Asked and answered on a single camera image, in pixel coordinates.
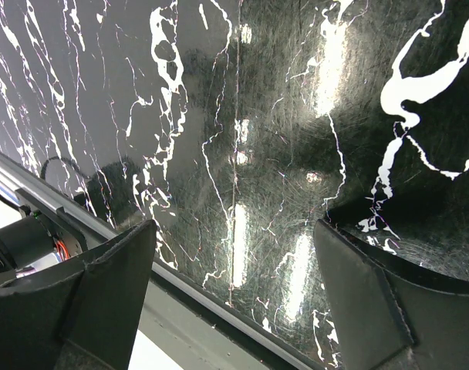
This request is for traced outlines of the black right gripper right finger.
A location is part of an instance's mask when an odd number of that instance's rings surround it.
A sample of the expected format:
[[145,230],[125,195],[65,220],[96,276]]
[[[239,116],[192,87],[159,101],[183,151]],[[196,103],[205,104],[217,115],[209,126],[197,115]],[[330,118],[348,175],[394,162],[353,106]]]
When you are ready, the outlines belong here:
[[319,269],[347,369],[469,369],[469,281],[318,220]]

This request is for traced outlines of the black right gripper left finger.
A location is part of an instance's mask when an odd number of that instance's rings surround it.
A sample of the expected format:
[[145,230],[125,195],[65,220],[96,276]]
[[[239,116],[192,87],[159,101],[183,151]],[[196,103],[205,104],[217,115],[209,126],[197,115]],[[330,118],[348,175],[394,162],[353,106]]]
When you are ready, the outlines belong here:
[[0,369],[126,369],[156,248],[152,220],[0,287]]

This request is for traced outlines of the black robot base motor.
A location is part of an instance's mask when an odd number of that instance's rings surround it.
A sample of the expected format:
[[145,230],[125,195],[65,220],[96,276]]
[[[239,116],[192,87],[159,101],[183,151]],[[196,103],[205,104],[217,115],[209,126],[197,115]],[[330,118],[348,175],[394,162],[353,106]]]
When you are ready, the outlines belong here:
[[53,252],[67,260],[86,250],[82,233],[43,214],[29,215],[0,229],[0,259],[14,270]]

